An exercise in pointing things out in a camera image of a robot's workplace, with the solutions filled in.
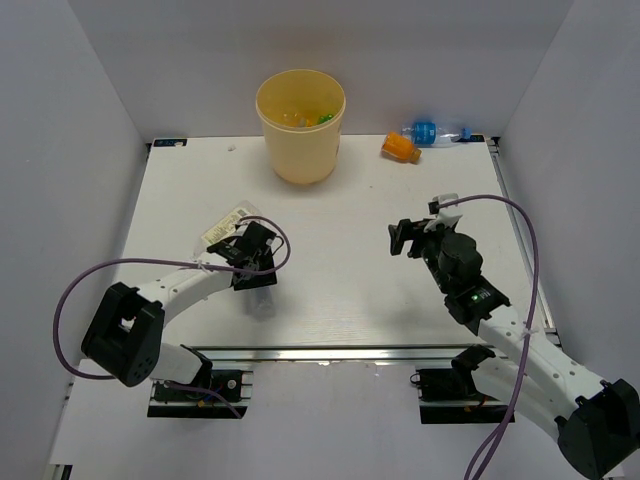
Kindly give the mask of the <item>clear bottle beige label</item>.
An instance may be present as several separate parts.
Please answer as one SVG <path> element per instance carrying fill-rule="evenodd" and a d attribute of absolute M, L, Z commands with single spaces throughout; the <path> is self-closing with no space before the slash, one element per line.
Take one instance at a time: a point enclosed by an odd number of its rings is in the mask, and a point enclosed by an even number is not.
<path fill-rule="evenodd" d="M 236 226 L 243 218 L 261 215 L 262 212 L 249 201 L 243 200 L 239 202 L 200 235 L 194 246 L 191 258 L 197 260 L 209 246 L 234 236 L 237 232 Z"/>

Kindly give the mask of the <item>clear bottle blue label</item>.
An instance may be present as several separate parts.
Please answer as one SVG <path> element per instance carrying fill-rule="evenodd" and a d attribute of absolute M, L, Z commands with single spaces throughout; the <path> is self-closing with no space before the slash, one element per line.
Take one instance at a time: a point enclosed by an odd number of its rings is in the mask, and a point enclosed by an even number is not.
<path fill-rule="evenodd" d="M 272 289 L 259 287 L 246 294 L 246 313 L 257 319 L 267 319 L 275 315 L 276 308 Z"/>

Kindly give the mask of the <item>orange juice bottle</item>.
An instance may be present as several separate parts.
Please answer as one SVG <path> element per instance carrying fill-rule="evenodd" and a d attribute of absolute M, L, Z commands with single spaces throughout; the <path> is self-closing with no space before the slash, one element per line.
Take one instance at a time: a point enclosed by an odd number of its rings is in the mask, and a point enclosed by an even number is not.
<path fill-rule="evenodd" d="M 381 152 L 398 162 L 411 164 L 417 164 L 422 154 L 409 138 L 397 132 L 389 132 L 386 135 Z"/>

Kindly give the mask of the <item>blue capped water bottle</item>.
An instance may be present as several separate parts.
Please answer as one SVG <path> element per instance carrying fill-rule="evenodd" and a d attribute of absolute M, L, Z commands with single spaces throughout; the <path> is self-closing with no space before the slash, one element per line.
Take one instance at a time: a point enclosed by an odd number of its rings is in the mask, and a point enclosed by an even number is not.
<path fill-rule="evenodd" d="M 472 130 L 457 124 L 416 120 L 404 125 L 401 135 L 419 148 L 445 148 L 471 139 Z"/>

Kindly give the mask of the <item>green soda bottle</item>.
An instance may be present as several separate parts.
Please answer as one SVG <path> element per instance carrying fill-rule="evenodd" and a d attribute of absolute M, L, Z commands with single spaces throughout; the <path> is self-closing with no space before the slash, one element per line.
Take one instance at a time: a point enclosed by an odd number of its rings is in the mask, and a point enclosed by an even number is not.
<path fill-rule="evenodd" d="M 304 121 L 304 126 L 306 128 L 308 127 L 313 127 L 313 126 L 317 126 L 317 125 L 321 125 L 324 124 L 326 122 L 331 121 L 334 118 L 333 114 L 326 114 L 326 115 L 320 115 L 315 119 L 306 119 Z"/>

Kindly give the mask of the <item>clear bottle yellow cap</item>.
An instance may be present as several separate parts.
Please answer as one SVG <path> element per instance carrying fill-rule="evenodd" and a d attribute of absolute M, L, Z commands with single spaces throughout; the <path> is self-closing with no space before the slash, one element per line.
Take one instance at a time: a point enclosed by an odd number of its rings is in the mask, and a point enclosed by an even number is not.
<path fill-rule="evenodd" d="M 306 118 L 297 113 L 286 112 L 281 116 L 281 122 L 283 125 L 292 128 L 304 128 L 307 125 Z"/>

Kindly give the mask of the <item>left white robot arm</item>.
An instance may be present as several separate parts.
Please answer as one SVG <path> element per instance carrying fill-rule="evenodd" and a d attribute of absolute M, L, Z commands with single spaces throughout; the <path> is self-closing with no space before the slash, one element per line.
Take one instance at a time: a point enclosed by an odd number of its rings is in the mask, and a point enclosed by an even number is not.
<path fill-rule="evenodd" d="M 205 396 L 211 387 L 211 361 L 192 348 L 163 342 L 163 331 L 215 293 L 277 283 L 276 232 L 254 218 L 239 230 L 240 235 L 207 247 L 193 267 L 180 266 L 140 286 L 110 286 L 81 343 L 82 353 L 127 387 L 150 378 L 176 383 L 191 399 Z"/>

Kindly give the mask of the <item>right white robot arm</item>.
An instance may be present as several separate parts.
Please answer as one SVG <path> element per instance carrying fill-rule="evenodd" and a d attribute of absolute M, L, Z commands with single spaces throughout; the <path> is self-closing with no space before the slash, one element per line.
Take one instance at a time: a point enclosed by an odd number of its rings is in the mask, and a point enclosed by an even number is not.
<path fill-rule="evenodd" d="M 390 253 L 422 260 L 453 319 L 481 339 L 451 361 L 451 389 L 508 402 L 558 445 L 583 477 L 602 479 L 639 449 L 639 395 L 608 382 L 525 325 L 506 295 L 481 272 L 476 242 L 452 218 L 403 219 L 388 228 Z"/>

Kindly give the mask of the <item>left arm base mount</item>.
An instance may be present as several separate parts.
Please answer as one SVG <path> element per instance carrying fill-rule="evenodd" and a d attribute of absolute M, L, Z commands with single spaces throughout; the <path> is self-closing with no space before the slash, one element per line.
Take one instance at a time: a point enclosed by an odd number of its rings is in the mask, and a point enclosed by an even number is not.
<path fill-rule="evenodd" d="M 204 392 L 172 388 L 154 381 L 147 408 L 149 418 L 239 420 L 248 410 L 253 372 L 214 370 Z"/>

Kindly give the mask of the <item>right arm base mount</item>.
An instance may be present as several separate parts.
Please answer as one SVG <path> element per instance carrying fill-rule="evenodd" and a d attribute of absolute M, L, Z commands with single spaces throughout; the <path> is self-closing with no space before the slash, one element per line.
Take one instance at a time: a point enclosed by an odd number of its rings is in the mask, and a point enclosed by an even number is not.
<path fill-rule="evenodd" d="M 447 367 L 418 368 L 409 379 L 418 391 L 423 425 L 499 424 L 507 407 L 481 393 L 471 373 L 496 354 L 472 345 L 454 357 Z"/>

